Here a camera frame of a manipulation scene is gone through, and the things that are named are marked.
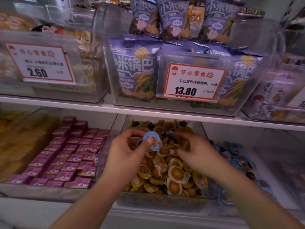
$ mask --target red-bordered price tag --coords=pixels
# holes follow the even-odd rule
[[[4,45],[20,70],[23,81],[76,84],[68,57],[61,47],[22,43]]]
[[[305,110],[305,87],[287,104],[287,108]]]
[[[226,69],[170,63],[163,96],[166,98],[212,101]]]

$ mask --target price tag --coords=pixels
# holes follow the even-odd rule
[[[226,69],[170,63],[163,96],[210,102],[216,95]]]
[[[287,104],[287,108],[305,109],[305,87]]]
[[[23,81],[75,85],[68,57],[61,47],[4,43]]]

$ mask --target person's right hand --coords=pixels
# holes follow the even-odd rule
[[[198,173],[216,179],[223,168],[228,165],[227,161],[202,136],[182,132],[175,132],[174,136],[189,141],[190,150],[178,149],[177,153],[187,165]]]

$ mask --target pile of eggs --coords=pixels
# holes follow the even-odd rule
[[[149,151],[143,158],[137,176],[124,191],[137,193],[168,194],[183,197],[206,198],[207,177],[193,171],[177,154],[178,148],[189,150],[189,142],[174,137],[174,132],[193,132],[186,121],[159,120],[132,121],[131,127],[155,131],[160,137],[157,151]],[[129,141],[131,150],[135,150],[143,138],[133,137]]]

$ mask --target pink package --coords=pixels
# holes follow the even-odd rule
[[[71,154],[72,154],[72,151],[60,151],[56,157],[57,158],[69,158]]]
[[[96,140],[96,139],[94,139],[94,140],[92,140],[91,144],[92,144],[92,145],[97,145],[97,146],[102,146],[103,141],[104,141],[103,139],[102,139],[102,140]]]
[[[58,129],[66,129],[69,132],[72,129],[72,125],[62,125]]]
[[[72,125],[76,122],[76,117],[64,117],[61,121],[64,125]]]
[[[86,152],[87,151],[87,146],[86,145],[80,145],[76,152],[81,151],[81,152]]]
[[[85,169],[85,168],[93,167],[93,165],[94,165],[94,162],[81,162],[79,164],[79,166],[77,167],[77,169],[82,170],[82,169]]]
[[[71,186],[74,185],[74,181],[72,182],[65,182],[65,184],[63,185],[63,188],[71,188]]]
[[[48,144],[47,147],[45,147],[43,150],[58,153],[62,148],[63,148],[63,146],[61,146],[61,145]]]
[[[48,181],[46,187],[63,187],[63,181]]]
[[[61,170],[61,166],[50,165],[44,173],[45,174],[58,174],[60,170]]]
[[[79,178],[74,181],[74,184],[71,188],[79,188],[79,189],[88,189],[92,182],[91,178]]]
[[[79,155],[85,156],[85,155],[87,154],[87,152],[84,152],[84,151],[76,151],[75,154],[79,154]]]
[[[28,167],[25,171],[23,171],[22,174],[31,176],[31,177],[40,177],[41,174],[43,174],[43,168],[38,167]]]
[[[49,144],[54,144],[54,145],[64,145],[66,143],[66,138],[54,138],[53,140],[50,141]]]
[[[87,132],[88,133],[97,133],[98,128],[88,128]]]
[[[108,136],[109,132],[110,132],[110,130],[108,130],[108,129],[99,129],[97,133],[102,134],[103,136]]]
[[[49,180],[54,180],[56,174],[43,174],[41,178],[48,178]]]
[[[25,175],[25,174],[18,174],[14,175],[13,177],[10,177],[9,180],[6,181],[6,183],[10,184],[28,184],[32,180],[31,176]]]
[[[61,168],[62,171],[76,171],[80,163],[78,162],[66,162]]]
[[[81,172],[81,176],[85,176],[85,177],[95,177],[95,167],[89,167],[86,169],[83,169],[83,171]]]
[[[63,166],[67,162],[67,158],[55,158],[51,165]]]
[[[34,158],[28,166],[43,168],[49,164],[49,159]]]
[[[97,153],[99,150],[101,149],[101,146],[98,146],[98,145],[89,145],[87,146],[87,150],[93,152],[93,153]]]
[[[67,129],[56,129],[52,135],[53,137],[66,138],[68,133]]]
[[[68,144],[78,144],[80,141],[81,141],[80,137],[71,137],[67,143]]]
[[[73,127],[79,129],[88,128],[88,121],[76,121]]]
[[[92,139],[83,138],[83,139],[81,139],[81,141],[79,142],[79,144],[81,144],[81,145],[90,145],[91,142],[92,142]]]
[[[78,148],[78,145],[66,145],[63,151],[72,151],[72,153]]]
[[[74,129],[70,132],[72,137],[82,137],[85,134],[85,131],[82,129]]]
[[[54,181],[65,181],[68,182],[74,177],[75,172],[71,171],[60,171]]]
[[[87,132],[85,135],[83,135],[83,138],[93,139],[95,135],[96,135],[96,133]]]
[[[42,158],[42,159],[50,159],[55,156],[54,152],[51,151],[41,151],[36,158]]]
[[[33,178],[33,180],[30,182],[30,185],[32,186],[45,186],[49,179],[47,178]]]
[[[86,153],[83,157],[83,161],[94,161],[94,154]]]
[[[71,156],[68,159],[68,162],[81,162],[84,155],[81,154],[71,154]]]
[[[94,136],[94,139],[96,139],[96,140],[104,140],[104,136],[102,134],[96,134]]]

